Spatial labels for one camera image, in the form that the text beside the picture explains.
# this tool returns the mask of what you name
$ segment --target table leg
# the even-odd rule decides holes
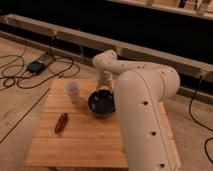
[[[57,169],[56,167],[48,167],[48,169],[49,169],[50,171],[58,171],[58,169]]]

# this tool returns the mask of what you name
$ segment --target black cable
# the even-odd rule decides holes
[[[210,141],[212,141],[213,138],[209,138],[205,141],[205,144],[204,144],[204,149],[205,149],[205,153],[206,153],[206,156],[208,157],[209,161],[213,164],[213,160],[211,159],[211,157],[209,156],[209,153],[208,153],[208,149],[207,149],[207,145]]]
[[[62,70],[62,71],[60,71],[60,72],[58,72],[58,73],[54,73],[52,76],[48,77],[47,79],[43,80],[42,82],[40,82],[40,83],[38,83],[38,84],[36,84],[36,85],[28,86],[28,87],[20,85],[20,83],[21,83],[22,81],[25,80],[25,78],[23,77],[24,74],[26,73],[26,71],[25,71],[25,72],[18,78],[17,83],[16,83],[17,87],[19,87],[19,88],[21,88],[21,89],[32,89],[32,88],[36,88],[36,87],[38,87],[38,86],[44,84],[44,83],[47,82],[48,80],[50,80],[50,79],[52,79],[52,78],[54,78],[54,77],[56,77],[56,76],[60,76],[62,73],[64,73],[64,72],[68,71],[69,69],[71,69],[71,68],[73,67],[73,65],[75,65],[75,66],[77,67],[77,71],[76,71],[74,74],[70,75],[69,77],[73,77],[73,76],[77,75],[77,74],[80,72],[80,67],[79,67],[78,65],[74,64],[72,58],[69,58],[69,57],[61,57],[61,59],[69,59],[69,60],[71,60],[71,63],[69,63],[70,66],[67,67],[66,69],[64,69],[64,70]]]
[[[205,129],[207,129],[207,130],[209,130],[210,132],[213,132],[213,129],[212,129],[212,128],[209,128],[208,126],[206,126],[206,125],[204,125],[203,123],[201,123],[200,121],[198,121],[198,120],[193,116],[192,110],[191,110],[191,108],[192,108],[192,103],[193,103],[193,101],[194,101],[194,99],[195,99],[195,97],[196,97],[196,95],[197,95],[197,92],[199,91],[199,88],[200,88],[200,85],[201,85],[202,81],[203,81],[203,77],[200,76],[198,86],[197,86],[197,88],[195,89],[195,92],[194,92],[194,94],[193,94],[193,96],[192,96],[192,98],[191,98],[190,104],[189,104],[189,114],[190,114],[192,120],[193,120],[196,124],[198,124],[198,125],[200,125],[201,127],[205,128]],[[212,141],[212,140],[213,140],[213,138],[208,138],[208,139],[205,141],[205,143],[204,143],[205,154],[206,154],[208,160],[211,162],[211,164],[213,164],[213,159],[211,159],[211,157],[210,157],[210,155],[209,155],[209,153],[208,153],[207,145],[208,145],[208,143],[209,143],[210,141]]]
[[[16,25],[19,27],[19,28],[22,28],[20,23],[17,21],[15,15],[13,14],[13,18],[14,18],[14,21],[16,22]],[[27,51],[27,40],[24,38],[24,50],[23,52],[20,54],[20,55],[4,55],[4,56],[1,56],[0,59],[4,59],[4,58],[11,58],[11,57],[15,57],[14,60],[0,66],[0,69],[3,69],[1,71],[1,76],[0,79],[4,80],[3,81],[3,88],[0,89],[0,91],[4,91],[12,86],[14,86],[16,84],[16,79],[19,78],[17,75],[20,74],[23,69],[24,69],[24,66],[25,66],[25,61],[24,61],[24,58],[23,56],[25,55],[26,51]],[[21,60],[21,64],[20,65],[12,65],[14,64],[15,62],[17,62],[18,60]],[[8,70],[8,69],[11,69],[13,67],[20,67],[20,70],[18,70],[15,74],[13,75],[6,75],[5,72]]]
[[[190,114],[190,117],[192,118],[192,120],[193,120],[195,123],[197,123],[198,125],[200,125],[200,126],[206,128],[207,130],[213,132],[213,129],[209,128],[208,126],[206,126],[206,125],[204,125],[203,123],[201,123],[200,121],[198,121],[198,120],[193,116],[193,114],[192,114],[192,103],[193,103],[193,101],[194,101],[194,99],[195,99],[195,97],[196,97],[196,95],[197,95],[197,92],[199,91],[199,88],[200,88],[200,85],[201,85],[202,81],[203,81],[203,78],[200,77],[198,86],[197,86],[197,88],[195,89],[195,92],[194,92],[194,94],[193,94],[193,96],[192,96],[192,98],[191,98],[190,104],[189,104],[189,114]]]
[[[19,123],[34,109],[34,107],[44,98],[44,96],[49,92],[50,88],[45,91],[42,96],[33,104],[33,106],[24,114],[24,116],[19,119],[19,121],[10,129],[10,131],[1,139],[0,144],[11,134],[11,132],[19,125]]]

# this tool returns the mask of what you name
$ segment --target brown object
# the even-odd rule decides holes
[[[56,134],[64,130],[64,127],[66,126],[66,124],[67,124],[67,122],[68,122],[68,119],[69,119],[69,118],[68,118],[67,113],[63,113],[63,114],[59,117],[58,122],[57,122],[57,124],[56,124],[56,126],[55,126],[55,133],[56,133]]]
[[[81,86],[80,100],[72,103],[63,86],[69,79],[56,79],[46,99],[42,117],[38,123],[26,158],[27,166],[71,168],[127,168],[127,160],[115,113],[109,118],[98,119],[88,108],[87,100],[96,89],[95,80],[78,79]],[[162,118],[179,160],[163,103]],[[72,113],[63,134],[54,133],[55,121],[64,111]]]

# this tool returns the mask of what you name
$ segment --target black wall panel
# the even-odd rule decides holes
[[[213,64],[213,21],[105,0],[0,0],[0,9]]]

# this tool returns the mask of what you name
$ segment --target white cup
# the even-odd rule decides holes
[[[77,102],[80,99],[80,88],[76,81],[69,81],[64,85],[64,91],[69,96],[72,102]]]

